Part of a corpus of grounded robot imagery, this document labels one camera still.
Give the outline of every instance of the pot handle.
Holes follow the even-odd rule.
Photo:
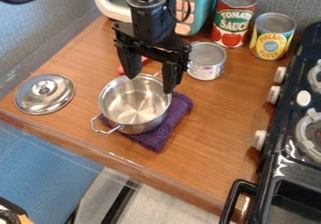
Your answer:
[[[158,72],[156,72],[154,75],[153,75],[153,77],[157,77],[157,76],[159,76],[159,75],[161,75],[162,73],[161,73],[161,71],[158,71]]]
[[[98,133],[102,133],[102,134],[112,134],[113,132],[117,131],[118,129],[124,127],[123,124],[119,124],[117,127],[114,127],[113,129],[109,130],[109,131],[104,131],[104,130],[98,130],[96,129],[96,125],[95,125],[95,121],[98,119],[98,117],[100,116],[100,114],[94,116],[93,118],[91,118],[90,120],[90,124],[91,124],[91,128],[98,132]]]

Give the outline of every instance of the purple towel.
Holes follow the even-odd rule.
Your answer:
[[[152,151],[160,152],[162,147],[170,138],[175,126],[178,124],[180,119],[183,118],[185,113],[192,109],[192,107],[193,103],[189,97],[174,92],[172,104],[168,109],[167,116],[159,127],[143,134],[124,135],[140,143],[142,146],[151,149]],[[99,120],[102,123],[109,125],[107,118],[105,118],[102,114],[99,116]]]

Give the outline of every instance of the wooden countertop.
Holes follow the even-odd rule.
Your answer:
[[[116,78],[119,65],[111,21],[100,17],[31,77],[56,73],[71,78],[75,98],[58,112],[33,116],[18,111],[13,91],[0,104],[0,118],[13,126],[89,157],[102,165],[210,209],[222,210],[232,183],[255,181],[259,153],[251,148],[252,135],[266,128],[273,106],[266,103],[278,66],[289,57],[269,62],[257,59],[248,46],[228,51],[224,74],[201,82],[185,75],[177,91],[195,103],[176,127],[161,153],[156,154],[120,133],[103,135],[90,128],[99,113],[98,97]],[[187,38],[210,41],[208,34]],[[145,73],[161,65],[149,62]]]

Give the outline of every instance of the stove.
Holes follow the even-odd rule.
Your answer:
[[[246,223],[321,223],[321,22],[305,29],[274,82],[267,101],[276,112],[269,129],[253,139],[261,151],[259,182],[234,182],[221,224],[230,223],[242,193],[252,196]]]

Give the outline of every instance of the stainless steel pot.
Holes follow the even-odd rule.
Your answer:
[[[91,119],[91,127],[98,133],[111,134],[118,130],[126,134],[141,134],[158,127],[166,117],[172,95],[163,93],[162,80],[155,75],[140,74],[130,80],[126,76],[111,81],[101,91],[99,107],[113,129],[99,130]]]

